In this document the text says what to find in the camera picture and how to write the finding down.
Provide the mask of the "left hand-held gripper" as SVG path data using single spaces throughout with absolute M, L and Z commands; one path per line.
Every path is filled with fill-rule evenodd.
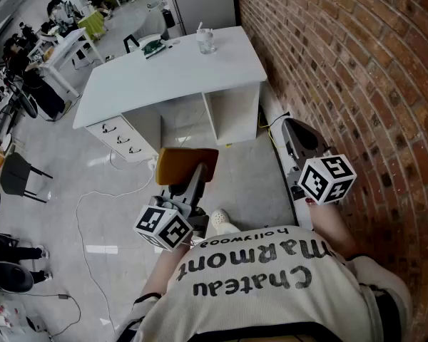
M 208 167 L 198 164 L 187 186 L 165 185 L 142 208 L 133 231 L 149 244 L 173 251 L 189 235 L 203 238 L 209 216 L 198 206 L 203 197 Z

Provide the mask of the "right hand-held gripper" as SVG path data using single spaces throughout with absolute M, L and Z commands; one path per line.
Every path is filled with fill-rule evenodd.
M 298 162 L 305 161 L 297 186 L 318 205 L 342 200 L 350 191 L 357 174 L 344 154 L 318 157 L 330 150 L 323 136 L 306 123 L 286 118 L 282 135 L 288 155 Z

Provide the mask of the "yellow sponge block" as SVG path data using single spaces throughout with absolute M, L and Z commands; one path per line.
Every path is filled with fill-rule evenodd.
M 181 185 L 188 183 L 197 166 L 207 166 L 205 182 L 213 178 L 219 151 L 211 148 L 164 147 L 160 150 L 156 183 L 158 185 Z

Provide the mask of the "person's right forearm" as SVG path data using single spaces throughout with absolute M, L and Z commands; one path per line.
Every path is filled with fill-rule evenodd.
M 344 223 L 336 204 L 318 205 L 311 198 L 305 199 L 314 231 L 325 239 L 332 249 L 348 259 L 359 254 L 360 249 Z

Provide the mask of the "person's left forearm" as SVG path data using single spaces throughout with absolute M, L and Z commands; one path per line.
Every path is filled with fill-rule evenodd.
M 189 250 L 189 241 L 181 243 L 171 252 L 163 250 L 158 257 L 151 275 L 148 277 L 148 280 L 142 289 L 141 296 L 145 296 L 147 294 L 164 295 L 167 292 L 170 278 L 177 269 L 181 259 Z

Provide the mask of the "person's white shoe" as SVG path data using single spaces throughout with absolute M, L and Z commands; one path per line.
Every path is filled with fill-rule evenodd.
M 240 230 L 230 222 L 230 218 L 223 209 L 215 210 L 211 217 L 212 224 L 217 235 L 238 233 Z

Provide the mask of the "white drawer unit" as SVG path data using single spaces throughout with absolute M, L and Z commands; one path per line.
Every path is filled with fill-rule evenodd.
M 127 162 L 156 157 L 161 148 L 161 119 L 133 118 L 130 123 L 123 115 L 86 127 L 90 134 L 107 145 Z

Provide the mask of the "white desk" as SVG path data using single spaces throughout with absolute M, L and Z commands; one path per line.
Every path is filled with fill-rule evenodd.
M 255 139 L 265 69 L 243 27 L 216 29 L 213 38 L 217 49 L 211 54 L 202 54 L 195 35 L 188 35 L 167 41 L 149 59 L 134 51 L 94 68 L 73 128 L 119 115 L 130 123 L 159 115 L 161 123 L 157 104 L 199 95 L 217 145 Z M 180 43 L 173 46 L 175 40 Z

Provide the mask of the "white printed shirt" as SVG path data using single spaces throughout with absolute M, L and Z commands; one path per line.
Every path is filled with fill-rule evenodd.
M 341 256 L 315 232 L 281 226 L 190 249 L 164 292 L 135 300 L 113 342 L 403 342 L 411 320 L 397 275 L 366 255 Z

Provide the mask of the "dark grey chair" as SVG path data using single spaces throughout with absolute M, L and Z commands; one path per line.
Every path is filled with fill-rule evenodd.
M 27 197 L 46 204 L 46 200 L 37 197 L 36 193 L 26 189 L 30 172 L 53 179 L 49 174 L 33 167 L 19 153 L 14 152 L 5 158 L 0 174 L 0 185 L 8 195 Z

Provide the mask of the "white table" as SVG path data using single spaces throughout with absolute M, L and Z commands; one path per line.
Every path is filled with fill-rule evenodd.
M 65 38 L 58 43 L 50 57 L 39 65 L 43 72 L 51 76 L 62 88 L 71 92 L 76 98 L 80 98 L 81 94 L 60 74 L 60 69 L 71 61 L 71 58 L 76 55 L 77 51 L 81 51 L 90 63 L 92 60 L 88 57 L 84 46 L 88 44 L 97 59 L 101 63 L 105 63 L 105 59 L 100 54 L 99 50 L 93 43 L 92 39 L 86 32 L 85 28 L 80 28 L 69 33 Z

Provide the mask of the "green cloth table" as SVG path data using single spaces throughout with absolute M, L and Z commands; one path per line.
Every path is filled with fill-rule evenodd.
M 77 26 L 86 29 L 86 33 L 92 40 L 99 40 L 105 33 L 104 17 L 101 12 L 95 10 L 89 16 L 82 18 Z

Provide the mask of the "black office chair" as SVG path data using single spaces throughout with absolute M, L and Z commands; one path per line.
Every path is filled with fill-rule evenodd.
M 24 293 L 31 290 L 33 285 L 34 279 L 28 269 L 18 264 L 0 261 L 0 289 Z

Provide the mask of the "white plastic bag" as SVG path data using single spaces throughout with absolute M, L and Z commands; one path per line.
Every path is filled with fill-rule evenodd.
M 26 336 L 26 309 L 20 301 L 0 297 L 0 342 L 12 342 Z

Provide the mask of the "black frame patterned chair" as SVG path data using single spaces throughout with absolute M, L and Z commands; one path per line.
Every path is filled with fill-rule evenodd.
M 125 46 L 126 54 L 128 54 L 137 49 L 142 49 L 145 44 L 150 43 L 151 41 L 157 41 L 162 39 L 163 38 L 160 34 L 152 34 L 144 36 L 142 38 L 135 38 L 132 35 L 128 35 L 124 38 L 123 44 Z

